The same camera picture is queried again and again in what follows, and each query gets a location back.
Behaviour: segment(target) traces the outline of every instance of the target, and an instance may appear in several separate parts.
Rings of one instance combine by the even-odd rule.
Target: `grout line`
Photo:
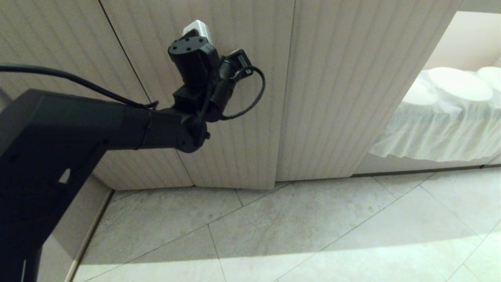
[[[238,198],[238,200],[240,201],[240,205],[243,206],[243,203],[242,203],[242,200],[240,199],[240,196],[238,195],[238,192],[236,191],[236,189],[233,189],[235,190],[235,193],[236,193],[236,197]]]
[[[476,252],[476,250],[480,247],[480,245],[482,245],[482,243],[485,241],[485,239],[487,239],[487,237],[489,237],[489,235],[490,235],[490,234],[494,231],[494,229],[496,228],[496,226],[497,226],[500,222],[501,222],[501,220],[500,220],[500,221],[498,221],[498,222],[494,225],[494,227],[493,227],[493,228],[489,231],[489,233],[487,233],[487,236],[485,236],[485,238],[484,238],[484,239],[481,239],[481,241],[480,241],[480,243],[477,245],[477,247],[475,247],[475,249],[474,249],[473,251],[471,251],[471,253],[468,255],[468,257],[466,257],[466,258],[464,259],[464,261],[463,261],[463,262],[459,265],[459,267],[458,267],[458,268],[454,271],[454,273],[452,273],[452,274],[451,274],[451,276],[447,279],[447,281],[449,281],[449,279],[450,279],[452,276],[454,276],[454,274],[456,274],[456,272],[457,272],[457,271],[461,268],[461,266],[462,266],[462,265],[464,265],[464,267],[468,268],[468,266],[466,266],[464,263],[465,263],[465,262],[466,262],[466,261],[467,261],[467,260],[471,257],[471,255],[472,255],[472,254],[474,254],[474,253]],[[469,268],[468,268],[468,270],[469,270],[469,271],[470,271],[470,272],[471,272],[471,273],[472,273],[472,274],[473,274],[473,275],[474,275],[474,276],[475,276],[478,280],[480,280],[480,279],[479,279],[479,278],[475,275],[475,273],[473,273],[473,271],[471,271]]]
[[[237,211],[237,210],[241,210],[243,207],[244,207],[244,206],[241,206],[241,207],[239,207],[239,208],[237,208],[237,209],[234,209],[234,210],[232,210],[232,211],[228,212],[227,214],[223,214],[223,215],[221,215],[220,217],[218,217],[218,218],[216,218],[216,219],[214,219],[214,220],[212,220],[212,221],[210,221],[210,222],[207,222],[207,224],[211,224],[211,223],[213,223],[214,221],[219,220],[219,219],[221,219],[221,218],[223,218],[223,217],[225,217],[225,216],[227,216],[227,215],[230,215],[230,214],[234,213],[234,212],[235,212],[235,211]]]
[[[364,224],[366,221],[368,221],[369,219],[373,218],[374,216],[376,216],[378,213],[382,212],[383,210],[385,210],[387,207],[391,206],[393,203],[395,203],[396,201],[398,201],[398,199],[395,199],[393,202],[389,203],[386,207],[382,208],[381,210],[379,210],[377,213],[371,215],[370,217],[368,217],[366,220],[362,221],[361,223],[357,224],[357,226],[353,227],[352,229],[350,229],[349,231],[347,231],[346,233],[344,233],[343,235],[339,236],[339,238],[335,239],[334,241],[332,241],[331,243],[327,244],[325,247],[323,247],[322,249],[320,249],[319,251],[315,252],[314,254],[312,254],[311,256],[309,256],[308,258],[306,258],[305,260],[301,261],[298,265],[292,267],[291,269],[289,269],[286,273],[282,274],[280,277],[277,278],[277,280],[279,280],[280,278],[282,278],[283,276],[285,276],[287,273],[291,272],[292,270],[294,270],[295,268],[297,268],[298,266],[300,266],[301,264],[303,264],[304,262],[306,262],[307,260],[309,260],[310,258],[312,258],[313,256],[315,256],[316,254],[320,253],[321,251],[323,251],[324,249],[328,248],[330,245],[334,244],[335,242],[337,242],[339,239],[343,238],[344,236],[348,235],[350,232],[352,232],[353,230],[357,229],[360,225]]]
[[[137,194],[137,193],[139,193],[139,192],[141,192],[141,191],[143,191],[143,190],[144,190],[144,189],[136,190],[136,192],[134,192],[134,193],[132,193],[132,194],[129,194],[129,195],[127,195],[127,196],[124,196],[124,197],[122,197],[122,198],[120,198],[120,199],[117,199],[117,200],[115,200],[115,201],[110,201],[110,203],[118,202],[118,201],[120,201],[120,200],[122,200],[122,199],[125,199],[125,198],[129,197],[129,196],[132,196],[132,195],[134,195],[134,194]],[[116,191],[130,191],[130,190],[114,190],[114,189],[113,189],[113,195],[115,195],[115,192],[116,192]]]
[[[428,190],[426,190],[423,186],[419,185],[421,187],[421,189],[423,189],[424,191],[426,191],[433,199],[435,199],[438,203],[440,203],[440,205],[442,207],[444,207],[448,212],[450,212],[457,220],[459,220],[462,224],[464,224],[466,227],[468,227],[468,229],[473,233],[475,234],[479,239],[482,239],[480,237],[480,235],[478,235],[475,231],[473,231],[473,229],[471,229],[471,227],[466,224],[462,219],[460,219],[453,211],[451,211],[448,207],[446,207],[440,200],[438,200],[433,194],[431,194]]]
[[[139,75],[137,74],[136,70],[134,69],[134,66],[132,65],[132,62],[130,61],[129,59],[129,56],[127,55],[127,52],[125,52],[125,48],[124,46],[122,45],[122,42],[120,42],[120,38],[118,38],[118,34],[117,32],[115,31],[115,28],[113,27],[113,25],[111,24],[111,20],[110,20],[110,17],[108,16],[108,14],[106,13],[106,10],[104,9],[104,6],[103,6],[103,3],[101,2],[101,0],[98,0],[99,2],[99,5],[101,6],[101,9],[103,10],[103,13],[104,13],[104,16],[106,17],[106,19],[108,20],[108,23],[110,24],[110,27],[111,27],[111,30],[113,31],[113,33],[115,34],[115,38],[117,39],[118,41],[118,44],[120,45],[120,48],[122,48],[122,51],[124,52],[124,55],[125,55],[125,58],[127,58],[127,61],[129,62],[129,65],[132,69],[132,71],[134,72],[134,74],[136,75],[136,78],[137,78],[137,81],[139,81],[139,84],[141,85],[141,88],[143,88],[143,91],[144,91],[144,94],[146,95],[146,98],[148,98],[148,100],[150,101],[151,103],[151,99],[150,99],[150,96],[148,95],[148,93],[146,92],[146,89],[144,88],[144,85],[143,83],[141,82],[141,79],[139,79]]]
[[[468,266],[464,265],[464,262],[461,264],[462,266],[466,267],[466,269],[468,269],[469,272],[471,272],[471,274],[473,274],[473,276],[475,276],[475,278],[478,279],[478,281],[482,281],[482,279],[478,278],[478,276],[475,274],[475,272],[471,271],[471,269],[468,268]]]
[[[253,203],[253,202],[255,202],[255,201],[258,201],[258,200],[260,200],[260,199],[262,199],[262,198],[264,198],[264,197],[267,197],[267,196],[269,196],[269,195],[271,195],[271,194],[273,194],[273,193],[275,193],[275,192],[278,192],[278,191],[282,190],[283,188],[285,188],[285,187],[289,186],[290,184],[292,184],[292,183],[294,183],[294,182],[295,182],[295,181],[291,181],[290,183],[287,183],[287,184],[283,185],[282,187],[280,187],[280,188],[278,188],[278,189],[276,189],[276,190],[273,190],[273,189],[272,189],[272,190],[270,190],[270,192],[269,192],[269,193],[264,194],[263,196],[261,196],[261,197],[259,197],[259,198],[255,199],[255,200],[253,200],[253,201],[251,201],[251,202],[248,202],[247,204],[245,204],[245,206],[248,206],[248,205],[252,204],[252,203]]]
[[[224,275],[224,270],[222,269],[221,259],[219,258],[219,254],[217,253],[216,243],[214,242],[214,237],[212,236],[212,231],[210,230],[209,224],[207,224],[207,228],[209,228],[210,238],[212,239],[212,244],[214,245],[214,250],[216,251],[217,260],[219,261],[219,267],[221,267],[222,276],[224,281],[226,282],[226,276]]]
[[[386,189],[386,187],[384,187],[384,185],[383,185],[383,184],[381,184],[381,183],[380,183],[380,182],[379,182],[379,181],[375,178],[376,176],[371,176],[371,177],[372,177],[372,178],[374,178],[374,180],[375,180],[377,183],[379,183],[381,186],[383,186],[383,188],[384,188],[384,189],[386,189],[386,191],[388,191],[388,193],[390,193],[390,195],[392,195],[395,199],[397,199],[397,200],[398,200],[398,199],[402,198],[403,196],[405,196],[405,195],[409,194],[409,193],[410,193],[411,191],[413,191],[414,189],[416,189],[416,187],[421,186],[421,184],[423,184],[426,180],[430,179],[430,177],[434,176],[436,173],[437,173],[437,172],[432,173],[432,174],[431,174],[430,176],[428,176],[425,180],[421,181],[418,185],[416,185],[416,186],[412,187],[412,189],[410,189],[409,191],[405,192],[402,196],[400,196],[400,197],[398,197],[398,198],[397,198],[397,197],[395,197],[395,195],[393,195],[390,191],[388,191],[388,189]]]
[[[383,187],[384,190],[386,190],[393,198],[395,198],[395,200],[398,199],[393,193],[391,193],[388,189],[386,189],[386,187],[383,184],[381,184],[381,182],[379,182],[375,177],[371,176],[371,178],[374,179],[377,182],[377,184],[379,184],[381,187]]]
[[[183,234],[183,235],[181,235],[181,236],[177,237],[176,239],[174,239],[174,240],[172,240],[172,241],[169,241],[169,242],[167,242],[167,243],[165,243],[165,244],[161,244],[160,246],[158,246],[158,247],[156,247],[156,248],[154,248],[154,249],[152,249],[152,250],[149,250],[149,251],[147,251],[146,253],[144,253],[144,254],[142,254],[142,255],[139,255],[139,256],[137,256],[137,257],[135,257],[135,258],[131,259],[131,260],[128,260],[128,261],[126,261],[126,262],[124,262],[124,263],[121,263],[120,265],[117,265],[116,267],[113,267],[113,268],[111,268],[111,269],[109,269],[109,270],[107,270],[107,271],[105,271],[105,272],[103,272],[103,273],[101,273],[101,274],[99,274],[99,275],[97,275],[97,276],[94,276],[94,277],[92,277],[92,278],[90,278],[90,279],[88,279],[88,280],[85,280],[84,282],[88,282],[88,281],[90,281],[90,280],[92,280],[92,279],[94,279],[94,278],[96,278],[96,277],[99,277],[99,276],[101,276],[101,275],[103,275],[103,274],[105,274],[105,273],[108,273],[108,272],[110,272],[110,271],[112,271],[112,270],[115,270],[115,269],[117,269],[117,268],[119,268],[119,267],[121,267],[121,266],[123,266],[123,265],[126,265],[126,264],[128,264],[128,263],[130,263],[130,262],[132,262],[132,261],[134,261],[134,260],[136,260],[136,259],[138,259],[138,258],[140,258],[140,257],[143,257],[143,256],[145,256],[145,255],[147,255],[147,254],[149,254],[149,253],[151,253],[151,252],[153,252],[153,251],[156,251],[156,250],[160,249],[161,247],[163,247],[163,246],[165,246],[165,245],[168,245],[168,244],[170,244],[170,243],[172,243],[172,242],[174,242],[174,241],[176,241],[176,240],[178,240],[178,239],[181,239],[182,237],[187,236],[187,235],[189,235],[189,234],[191,234],[191,233],[193,233],[193,232],[195,232],[195,231],[197,231],[197,230],[199,230],[199,229],[201,229],[201,228],[203,228],[203,227],[205,227],[205,224],[204,224],[204,225],[202,225],[202,226],[200,226],[200,227],[198,227],[198,228],[196,228],[196,229],[194,229],[194,230],[192,230],[192,231],[190,231],[190,232],[188,232],[188,233],[186,233],[186,234]]]

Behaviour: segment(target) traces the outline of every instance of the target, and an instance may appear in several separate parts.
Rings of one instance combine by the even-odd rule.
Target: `black mount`
[[[191,153],[253,72],[243,50],[219,58],[192,30],[168,49],[184,85],[163,110],[30,89],[0,114],[0,277],[36,281],[41,248],[107,150]],[[70,170],[69,179],[60,182]]]

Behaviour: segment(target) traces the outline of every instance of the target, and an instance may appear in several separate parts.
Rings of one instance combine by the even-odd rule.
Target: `textured wall panel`
[[[297,0],[277,181],[348,177],[461,0]]]
[[[275,181],[294,1],[103,1],[103,6],[146,92],[161,106],[182,85],[168,46],[185,26],[202,20],[220,55],[243,48],[266,75],[255,109],[241,118],[209,124],[210,140],[181,158],[198,186],[272,188]],[[226,114],[249,105],[259,77],[243,80]]]
[[[0,5],[0,50],[1,62],[66,70],[129,99],[148,102],[98,1],[4,1]],[[104,99],[75,83],[41,75],[2,73],[0,85],[11,98],[28,88],[39,88]],[[131,157],[127,167],[122,163],[125,156]],[[151,183],[147,177],[158,170],[162,176],[155,187],[192,185],[174,150],[164,152],[162,158],[169,162],[152,161],[145,172],[144,162],[152,159],[151,152],[114,152],[105,156],[107,166],[100,165],[96,173],[118,190],[123,186],[114,184],[122,183],[124,176],[134,183]]]

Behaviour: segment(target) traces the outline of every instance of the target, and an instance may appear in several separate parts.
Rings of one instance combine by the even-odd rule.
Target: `floor tile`
[[[462,265],[447,282],[482,282],[466,266]]]
[[[501,168],[439,172],[421,186],[482,238],[501,219]]]
[[[395,198],[400,198],[412,188],[421,184],[433,173],[417,173],[404,175],[375,176],[374,179],[383,185]]]
[[[252,189],[237,189],[236,192],[238,194],[238,197],[242,201],[242,204],[245,206],[259,198],[262,198],[270,193],[275,192],[276,190],[290,184],[290,181],[284,181],[284,182],[276,182],[275,183],[275,188],[271,190],[252,190]]]
[[[234,189],[144,190],[110,203],[76,274],[84,281],[235,209]]]
[[[204,226],[89,282],[224,282],[219,260]]]
[[[464,263],[482,282],[501,281],[501,223]]]
[[[394,199],[370,177],[300,181],[209,227],[227,282],[270,282]]]
[[[279,281],[445,281],[480,241],[417,187]]]
[[[115,191],[113,192],[113,197],[111,197],[111,201],[110,202],[115,202],[115,201],[118,201],[120,199],[123,199],[125,197],[128,197],[132,194],[136,194],[136,193],[139,193],[141,190],[123,190],[123,191]]]

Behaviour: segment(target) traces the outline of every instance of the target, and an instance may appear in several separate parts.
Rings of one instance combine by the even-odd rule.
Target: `panel seam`
[[[212,240],[212,245],[214,245],[214,251],[216,252],[217,261],[219,261],[219,266],[221,267],[222,276],[224,278],[224,281],[227,281],[226,276],[224,275],[224,269],[222,268],[221,258],[219,257],[219,253],[217,253],[216,243],[214,242],[214,236],[212,235],[212,231],[210,230],[210,226],[208,223],[207,223],[207,228],[209,229],[209,234],[210,234],[210,239]]]
[[[183,167],[184,167],[184,170],[186,171],[186,174],[188,175],[189,179],[191,180],[191,183],[193,186],[196,186],[195,185],[195,182],[193,181],[193,178],[191,177],[189,171],[188,171],[188,168],[186,167],[186,165],[184,164],[184,161],[183,159],[181,158],[181,156],[179,155],[179,152],[177,150],[174,150],[176,152],[176,155],[177,157],[179,158],[179,160],[181,161],[181,163],[183,164]]]
[[[111,30],[113,30],[113,33],[115,34],[115,38],[117,39],[118,44],[120,45],[120,48],[122,48],[122,51],[125,55],[125,58],[127,58],[127,61],[129,62],[129,65],[130,65],[132,71],[134,72],[134,75],[137,78],[137,81],[141,85],[141,88],[143,88],[143,91],[144,91],[144,94],[146,95],[146,98],[148,98],[148,101],[150,101],[150,103],[151,103],[152,101],[150,99],[150,96],[148,95],[148,92],[146,92],[146,89],[144,88],[144,85],[141,82],[141,79],[139,79],[139,75],[137,74],[136,70],[134,69],[134,66],[132,65],[132,62],[130,61],[129,56],[127,55],[127,52],[125,52],[125,48],[122,45],[122,42],[120,41],[120,38],[118,37],[118,34],[117,34],[115,28],[113,27],[113,24],[111,23],[110,17],[108,16],[108,14],[106,13],[106,10],[104,9],[103,3],[101,2],[101,0],[98,0],[98,2],[99,2],[99,5],[101,6],[101,9],[103,10],[103,13],[104,13],[104,16],[106,17],[106,20],[110,24]]]
[[[290,36],[290,39],[289,39],[289,56],[287,58],[287,70],[286,70],[286,75],[285,75],[285,86],[284,86],[284,100],[282,101],[282,118],[281,118],[281,121],[280,121],[280,134],[279,134],[279,147],[278,147],[278,156],[277,156],[277,167],[276,167],[276,170],[275,170],[275,181],[277,181],[277,175],[280,173],[279,172],[279,163],[280,163],[280,159],[281,159],[281,148],[283,148],[284,146],[284,139],[285,139],[285,136],[284,136],[284,126],[286,126],[286,115],[285,115],[285,111],[286,111],[286,97],[287,97],[287,85],[288,85],[288,79],[289,79],[289,71],[290,71],[290,68],[291,68],[291,50],[292,50],[292,40],[293,40],[293,35],[294,35],[294,20],[296,19],[296,4],[297,4],[297,0],[294,1],[294,7],[293,7],[293,10],[292,10],[292,21],[291,21],[291,36]]]

